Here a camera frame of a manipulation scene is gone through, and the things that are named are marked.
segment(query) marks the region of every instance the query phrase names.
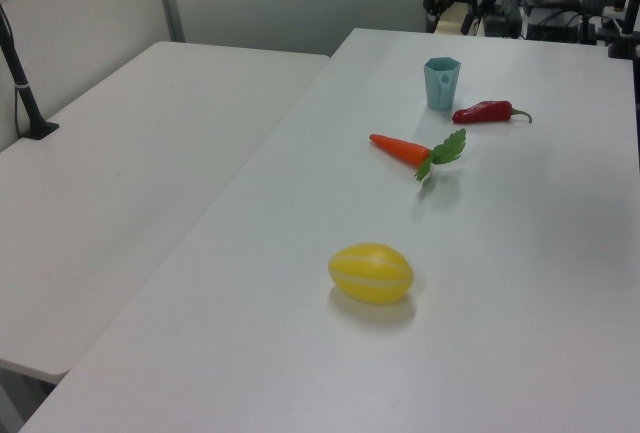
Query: orange carrot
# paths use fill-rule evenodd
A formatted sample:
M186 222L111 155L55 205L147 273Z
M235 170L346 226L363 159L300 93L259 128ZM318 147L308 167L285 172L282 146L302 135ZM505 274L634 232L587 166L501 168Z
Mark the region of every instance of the orange carrot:
M409 143L408 141L396 140L382 135L371 135L369 139L378 145L382 151L416 167L420 166L431 154L431 150L426 146Z

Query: toy fruit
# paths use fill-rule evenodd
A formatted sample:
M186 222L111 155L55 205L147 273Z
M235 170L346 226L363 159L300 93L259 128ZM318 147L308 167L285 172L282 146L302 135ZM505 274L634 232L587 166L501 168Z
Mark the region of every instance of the toy fruit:
M329 274L347 295L368 303L399 300L413 283L413 270L393 248L361 243L339 251L329 261Z

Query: light blue cup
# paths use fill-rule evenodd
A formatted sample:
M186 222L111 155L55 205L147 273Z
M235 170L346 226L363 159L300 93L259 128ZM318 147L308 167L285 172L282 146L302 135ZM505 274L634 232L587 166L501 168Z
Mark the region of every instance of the light blue cup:
M424 65L427 105L432 110L450 110L456 94L460 63L453 58L431 58Z

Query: white tabletop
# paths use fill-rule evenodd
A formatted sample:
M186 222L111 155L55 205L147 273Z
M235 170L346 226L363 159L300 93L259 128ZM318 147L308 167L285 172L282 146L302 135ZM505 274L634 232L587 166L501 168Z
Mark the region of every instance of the white tabletop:
M59 381L327 61L159 43L0 154L0 367Z
M425 106L442 55L456 108L534 122L469 126L421 189L368 136L457 128ZM629 62L356 30L23 431L634 431L639 197ZM332 285L363 241L413 266L399 303Z

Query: green leaf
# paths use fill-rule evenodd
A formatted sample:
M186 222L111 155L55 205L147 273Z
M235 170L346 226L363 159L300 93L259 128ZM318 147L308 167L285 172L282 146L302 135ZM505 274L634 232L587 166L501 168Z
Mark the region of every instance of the green leaf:
M422 181L429 174L429 170L431 170L431 156L420 163L418 167L418 171L416 171L416 180Z
M429 159L434 165L443 165L445 163L451 163L454 160L460 158L464 145L467 141L467 130L464 128L452 133L449 138L444 140L444 143L436 146L429 155Z

